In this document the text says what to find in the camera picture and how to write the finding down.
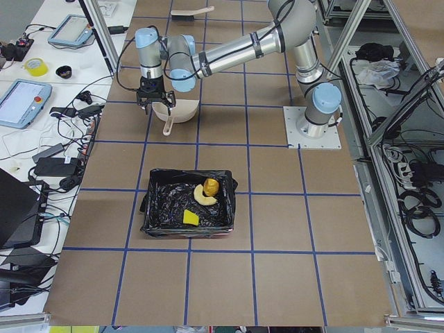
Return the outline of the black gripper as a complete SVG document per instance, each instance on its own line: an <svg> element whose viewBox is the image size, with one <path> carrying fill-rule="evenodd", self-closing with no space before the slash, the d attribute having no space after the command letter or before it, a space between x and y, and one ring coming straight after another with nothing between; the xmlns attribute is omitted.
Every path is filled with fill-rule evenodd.
<svg viewBox="0 0 444 333"><path fill-rule="evenodd" d="M166 92L163 76L157 78L142 76L139 80L139 88L136 90L136 102L145 115L149 115L150 103L153 102L165 104L167 114L171 115L172 109L176 106L176 96L173 90Z"/></svg>

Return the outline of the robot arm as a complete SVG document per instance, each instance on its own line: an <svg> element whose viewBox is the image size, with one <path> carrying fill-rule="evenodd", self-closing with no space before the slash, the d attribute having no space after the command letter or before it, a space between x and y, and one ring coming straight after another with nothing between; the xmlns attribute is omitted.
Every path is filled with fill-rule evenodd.
<svg viewBox="0 0 444 333"><path fill-rule="evenodd" d="M316 10L310 1L268 1L272 22L236 40L197 52L190 35L163 37L154 26L135 33L142 76L136 91L137 104L146 108L161 103L171 111L176 92L190 92L199 79L271 53L293 52L296 79L307 107L297 120L298 131L309 138L322 137L339 109L342 95L326 79L316 52L313 30Z"/></svg>

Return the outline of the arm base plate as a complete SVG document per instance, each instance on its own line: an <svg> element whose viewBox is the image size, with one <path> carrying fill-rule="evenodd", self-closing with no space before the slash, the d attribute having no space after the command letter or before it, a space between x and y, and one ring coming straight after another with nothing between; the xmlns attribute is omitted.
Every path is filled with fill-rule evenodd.
<svg viewBox="0 0 444 333"><path fill-rule="evenodd" d="M340 150L336 119L331 116L325 125L309 123L305 117L306 107L284 106L284 124L287 134L287 146L305 150Z"/></svg>

